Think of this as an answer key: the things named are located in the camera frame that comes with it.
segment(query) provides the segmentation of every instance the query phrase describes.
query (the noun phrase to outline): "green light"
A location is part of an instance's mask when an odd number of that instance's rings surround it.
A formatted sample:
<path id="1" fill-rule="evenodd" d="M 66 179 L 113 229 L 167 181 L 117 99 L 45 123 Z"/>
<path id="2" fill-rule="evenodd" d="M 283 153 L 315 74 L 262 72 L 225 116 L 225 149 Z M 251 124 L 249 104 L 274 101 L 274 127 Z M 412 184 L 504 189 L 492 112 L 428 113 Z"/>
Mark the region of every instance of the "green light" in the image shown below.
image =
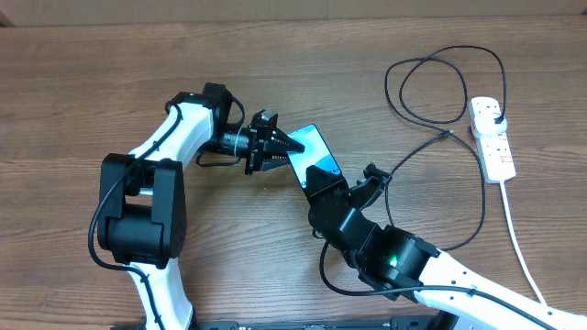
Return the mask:
<path id="1" fill-rule="evenodd" d="M 397 266 L 397 257 L 393 256 L 390 260 L 389 260 L 389 265 L 392 267 Z"/>

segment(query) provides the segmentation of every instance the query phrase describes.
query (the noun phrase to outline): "white cable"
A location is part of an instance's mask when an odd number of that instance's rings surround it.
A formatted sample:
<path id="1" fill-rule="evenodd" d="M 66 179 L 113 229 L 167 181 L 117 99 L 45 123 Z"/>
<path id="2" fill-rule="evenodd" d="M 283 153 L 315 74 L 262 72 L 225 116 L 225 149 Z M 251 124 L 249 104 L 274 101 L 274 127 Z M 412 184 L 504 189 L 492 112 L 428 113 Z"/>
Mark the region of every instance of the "white cable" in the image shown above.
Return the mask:
<path id="1" fill-rule="evenodd" d="M 532 290 L 534 290 L 534 293 L 538 297 L 538 300 L 544 306 L 547 306 L 547 302 L 544 300 L 542 293 L 540 293 L 538 286 L 536 285 L 536 283 L 534 282 L 534 279 L 532 279 L 532 276 L 530 275 L 530 271 L 528 270 L 528 267 L 526 266 L 526 262 L 524 261 L 524 257 L 522 257 L 522 251 L 520 251 L 520 247 L 517 245 L 517 239 L 515 238 L 515 232 L 514 232 L 514 225 L 512 224 L 512 216 L 510 215 L 510 204 L 507 202 L 507 194 L 505 193 L 505 183 L 503 181 L 499 181 L 499 187 L 502 191 L 502 199 L 504 201 L 505 221 L 507 222 L 507 229 L 510 231 L 510 237 L 512 238 L 512 244 L 514 245 L 514 250 L 517 255 L 517 258 L 520 260 L 520 265 L 522 266 L 522 270 L 524 271 L 524 274 L 526 275 L 526 278 L 528 279 L 528 282 L 530 283 Z"/>

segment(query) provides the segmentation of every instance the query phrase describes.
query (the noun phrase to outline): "wooden floor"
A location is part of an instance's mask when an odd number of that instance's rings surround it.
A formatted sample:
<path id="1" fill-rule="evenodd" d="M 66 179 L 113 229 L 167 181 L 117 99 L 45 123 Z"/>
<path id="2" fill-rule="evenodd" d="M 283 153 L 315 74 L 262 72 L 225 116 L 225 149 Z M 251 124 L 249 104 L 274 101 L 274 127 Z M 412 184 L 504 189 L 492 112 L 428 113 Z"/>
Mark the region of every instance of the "wooden floor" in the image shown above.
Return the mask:
<path id="1" fill-rule="evenodd" d="M 507 183 L 520 247 L 553 307 L 587 314 L 587 17 L 386 19 L 130 27 L 0 29 L 0 328 L 107 329 L 143 311 L 125 273 L 87 252 L 100 163 L 141 144 L 179 91 L 224 83 L 247 108 L 292 131 L 316 123 L 350 181 L 371 161 L 391 169 L 433 136 L 393 114 L 383 74 L 393 62 L 452 44 L 499 54 L 507 70 L 508 135 L 518 176 Z M 452 50 L 470 96 L 501 100 L 488 54 Z M 391 76 L 393 99 L 409 66 Z M 454 117 L 458 76 L 427 64 L 406 85 L 418 114 Z M 474 143 L 469 120 L 447 128 Z M 243 175 L 241 166 L 185 173 L 188 237 L 183 285 L 200 320 L 373 319 L 435 311 L 405 299 L 351 298 L 318 275 L 322 242 L 289 167 Z M 499 188 L 487 219 L 451 253 L 467 267 L 534 298 L 515 257 Z M 479 172 L 454 142 L 407 162 L 391 189 L 395 223 L 446 247 L 481 210 Z M 382 200 L 366 211 L 382 226 Z M 108 253 L 101 253 L 110 259 Z M 333 251 L 327 274 L 366 289 Z"/>

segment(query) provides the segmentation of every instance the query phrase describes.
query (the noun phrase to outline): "wood grain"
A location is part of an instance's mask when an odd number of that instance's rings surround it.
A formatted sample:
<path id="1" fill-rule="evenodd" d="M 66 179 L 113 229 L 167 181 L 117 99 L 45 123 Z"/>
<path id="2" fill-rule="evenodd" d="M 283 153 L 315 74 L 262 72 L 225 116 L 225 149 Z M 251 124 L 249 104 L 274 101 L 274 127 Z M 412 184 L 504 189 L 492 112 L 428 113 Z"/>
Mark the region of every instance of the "wood grain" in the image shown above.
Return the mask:
<path id="1" fill-rule="evenodd" d="M 0 44 L 2 329 L 140 322 L 128 275 L 90 260 L 87 226 L 102 158 L 142 143 L 177 92 L 224 83 L 247 107 L 247 120 L 266 108 L 279 112 L 284 131 L 316 123 L 354 180 L 371 161 L 390 169 L 433 134 L 391 112 L 385 69 L 451 44 L 478 44 L 502 57 L 518 172 L 507 186 L 518 240 L 547 302 L 587 314 L 585 17 L 5 28 Z M 502 97 L 490 56 L 458 50 L 442 57 L 462 69 L 470 96 Z M 407 70 L 392 73 L 393 88 Z M 448 118 L 460 110 L 462 90 L 450 69 L 427 64 L 405 99 L 419 114 Z M 467 119 L 451 128 L 473 142 Z M 317 270 L 321 242 L 311 238 L 292 171 L 243 171 L 190 166 L 185 173 L 189 228 L 181 269 L 200 320 L 434 313 L 404 299 L 329 291 Z M 469 152 L 438 143 L 393 179 L 395 223 L 440 247 L 458 243 L 479 221 L 479 185 Z M 489 185 L 487 193 L 485 227 L 453 256 L 533 297 L 507 235 L 499 189 Z M 366 215 L 387 221 L 382 201 Z M 337 285 L 365 288 L 334 251 L 327 273 Z"/>

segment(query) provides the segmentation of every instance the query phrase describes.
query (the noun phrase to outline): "extension cord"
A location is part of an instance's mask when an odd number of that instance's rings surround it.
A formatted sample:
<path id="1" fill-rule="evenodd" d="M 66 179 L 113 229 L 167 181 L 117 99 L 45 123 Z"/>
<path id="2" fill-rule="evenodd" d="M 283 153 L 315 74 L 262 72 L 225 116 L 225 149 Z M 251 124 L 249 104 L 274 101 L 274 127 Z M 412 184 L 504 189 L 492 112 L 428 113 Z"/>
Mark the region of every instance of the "extension cord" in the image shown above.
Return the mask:
<path id="1" fill-rule="evenodd" d="M 526 266 L 520 247 L 517 244 L 517 239 L 515 238 L 514 225 L 512 224 L 512 216 L 505 192 L 505 182 L 515 176 L 514 159 L 512 158 L 512 151 L 507 141 L 507 135 L 505 134 L 507 122 L 504 119 L 501 124 L 495 124 L 494 119 L 501 112 L 497 100 L 490 97 L 475 97 L 471 99 L 469 113 L 471 116 L 471 130 L 475 136 L 479 158 L 482 163 L 483 177 L 486 182 L 499 183 L 500 185 L 502 199 L 504 201 L 505 220 L 510 237 L 512 238 L 515 253 L 538 300 L 544 306 L 547 306 L 542 293 L 540 293 L 538 286 L 530 275 L 530 271 Z"/>

